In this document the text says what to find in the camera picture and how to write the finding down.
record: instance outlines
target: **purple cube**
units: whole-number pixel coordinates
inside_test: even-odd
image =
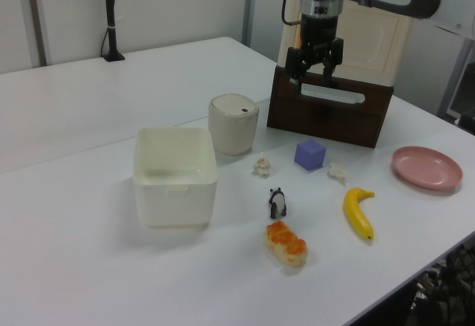
[[[294,161],[307,170],[320,169],[324,165],[327,148],[314,140],[297,144]]]

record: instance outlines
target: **pink plate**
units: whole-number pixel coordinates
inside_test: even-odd
[[[404,179],[426,189],[449,189],[462,180],[460,166],[436,150],[405,146],[393,154],[393,168]]]

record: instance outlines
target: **white wall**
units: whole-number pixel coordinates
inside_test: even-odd
[[[437,114],[464,39],[414,20],[394,85],[394,94]]]
[[[248,46],[277,62],[281,46],[282,0],[251,0]]]
[[[27,6],[28,0],[0,0],[0,74],[39,64]]]
[[[116,0],[119,51],[219,36],[241,41],[246,0]],[[105,0],[39,0],[47,63],[98,57]]]

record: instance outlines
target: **black pole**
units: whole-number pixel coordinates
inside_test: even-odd
[[[109,53],[104,55],[107,62],[125,60],[125,57],[117,50],[116,19],[114,18],[114,0],[105,0],[107,11],[107,27],[109,35]]]

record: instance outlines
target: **box handle slot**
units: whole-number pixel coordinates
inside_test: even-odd
[[[363,103],[366,97],[363,94],[350,91],[337,90],[335,88],[322,87],[316,85],[302,84],[301,93],[305,96],[321,98],[335,102],[356,104]]]

